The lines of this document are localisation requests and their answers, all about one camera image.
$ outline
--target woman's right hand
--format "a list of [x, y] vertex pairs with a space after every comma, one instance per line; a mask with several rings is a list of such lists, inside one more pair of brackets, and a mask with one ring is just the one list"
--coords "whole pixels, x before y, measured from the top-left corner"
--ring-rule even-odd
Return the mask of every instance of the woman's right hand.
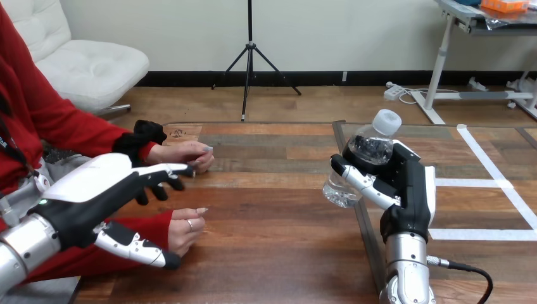
[[203, 232], [207, 208], [174, 210], [168, 228], [168, 249], [183, 257]]

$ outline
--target water bottle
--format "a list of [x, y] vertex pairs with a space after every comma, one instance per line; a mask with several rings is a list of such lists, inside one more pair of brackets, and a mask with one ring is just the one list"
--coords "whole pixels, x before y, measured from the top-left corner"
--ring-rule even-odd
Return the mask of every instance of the water bottle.
[[[390, 110], [380, 110], [371, 125], [359, 128], [348, 141], [348, 149], [353, 158], [362, 164], [385, 165], [393, 152], [392, 136], [401, 126], [401, 118]], [[346, 157], [350, 163], [355, 161]], [[332, 203], [350, 208], [354, 207], [362, 195], [345, 182], [339, 174], [332, 171], [322, 188], [324, 196]]]

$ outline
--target white leather chair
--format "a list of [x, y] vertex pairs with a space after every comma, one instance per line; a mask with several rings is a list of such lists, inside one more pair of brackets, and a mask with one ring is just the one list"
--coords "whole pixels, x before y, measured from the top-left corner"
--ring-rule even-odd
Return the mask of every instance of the white leather chair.
[[71, 40], [60, 0], [0, 0], [30, 49], [35, 65], [61, 97], [102, 115], [149, 70], [148, 57], [109, 42]]

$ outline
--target orange container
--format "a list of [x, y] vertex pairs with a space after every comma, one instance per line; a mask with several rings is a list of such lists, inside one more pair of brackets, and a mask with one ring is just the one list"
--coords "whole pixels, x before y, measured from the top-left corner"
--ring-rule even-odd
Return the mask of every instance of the orange container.
[[527, 11], [529, 1], [525, 0], [482, 0], [481, 6], [502, 13], [513, 13], [516, 11]]

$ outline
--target desk frame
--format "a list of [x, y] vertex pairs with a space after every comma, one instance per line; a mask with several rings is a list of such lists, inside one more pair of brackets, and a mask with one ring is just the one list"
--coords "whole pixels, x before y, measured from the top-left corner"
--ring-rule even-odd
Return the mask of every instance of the desk frame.
[[[454, 12], [444, 11], [442, 15], [447, 18], [446, 30], [444, 32], [444, 37], [442, 39], [442, 44], [438, 50], [438, 55], [436, 57], [436, 62], [434, 64], [433, 76], [431, 77], [431, 82], [429, 84], [429, 90], [427, 91], [427, 96], [424, 98], [420, 92], [414, 91], [411, 92], [412, 97], [416, 103], [420, 106], [421, 110], [427, 115], [432, 123], [435, 125], [445, 125], [446, 123], [442, 118], [436, 113], [433, 109], [433, 103], [435, 99], [447, 99], [447, 100], [461, 100], [461, 99], [470, 99], [470, 100], [482, 100], [482, 99], [506, 99], [513, 100], [517, 103], [523, 110], [528, 112], [533, 118], [537, 119], [537, 109], [535, 105], [537, 104], [537, 82], [534, 87], [534, 92], [515, 92], [515, 91], [503, 91], [503, 92], [459, 92], [459, 93], [436, 93], [438, 88], [438, 83], [440, 81], [440, 76], [442, 70], [444, 69], [444, 64], [448, 54], [448, 48], [450, 45], [450, 39], [453, 27], [457, 27], [464, 30], [467, 34], [474, 33], [472, 31], [472, 25], [476, 24], [474, 17], [479, 16], [477, 13], [466, 14], [463, 18], [458, 18]], [[496, 31], [489, 31], [490, 33], [484, 32], [483, 30], [476, 30], [475, 34], [490, 34]], [[498, 30], [498, 35], [506, 35], [507, 30]], [[537, 35], [537, 31], [513, 31], [513, 35]]]

